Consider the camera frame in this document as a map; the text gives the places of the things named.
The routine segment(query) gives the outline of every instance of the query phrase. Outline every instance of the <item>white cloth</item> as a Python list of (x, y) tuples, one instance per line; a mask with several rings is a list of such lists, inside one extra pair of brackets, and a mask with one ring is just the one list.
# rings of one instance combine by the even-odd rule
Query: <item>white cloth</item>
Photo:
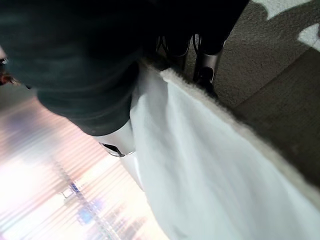
[(278, 170), (281, 157), (173, 70), (142, 71), (130, 117), (170, 240), (319, 239), (320, 212)]

